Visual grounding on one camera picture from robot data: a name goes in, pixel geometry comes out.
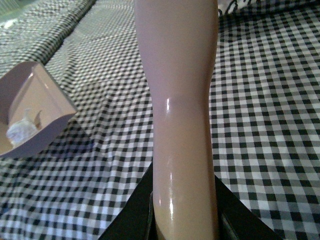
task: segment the glossy beige leg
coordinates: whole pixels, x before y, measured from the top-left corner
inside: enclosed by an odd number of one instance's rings
[[[135,0],[152,97],[153,204],[160,239],[217,240],[209,126],[216,0]]]

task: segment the white tissue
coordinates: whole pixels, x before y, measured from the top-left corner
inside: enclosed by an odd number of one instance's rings
[[[6,136],[14,148],[38,132],[37,127],[28,115],[29,110],[30,108],[25,109],[23,119],[12,124],[6,132]]]

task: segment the black stand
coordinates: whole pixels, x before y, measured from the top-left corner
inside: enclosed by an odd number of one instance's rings
[[[123,210],[99,240],[157,240],[151,164]],[[281,240],[215,177],[220,240]]]

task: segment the black and white checkered fabric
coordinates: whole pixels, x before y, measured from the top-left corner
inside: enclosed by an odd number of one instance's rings
[[[317,0],[218,0],[219,16],[235,14],[241,10],[242,15],[262,15],[290,10]]]
[[[0,28],[0,76],[18,63],[46,64],[96,0],[38,0]]]
[[[290,240],[320,238],[319,19],[319,5],[221,18],[211,84],[216,175]]]
[[[319,239],[319,4],[241,11],[220,18],[215,173],[282,238]],[[78,113],[38,155],[1,159],[0,238],[98,239],[152,161],[133,2],[98,0],[46,68]]]

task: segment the gingham tablecloth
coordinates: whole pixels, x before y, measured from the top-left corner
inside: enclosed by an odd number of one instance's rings
[[[209,106],[215,174],[283,239],[316,240],[319,3],[243,2],[251,4],[219,5],[226,15]],[[133,2],[98,0],[52,57],[36,60],[49,60],[78,113],[38,155],[0,160],[0,238],[96,240],[152,161]]]

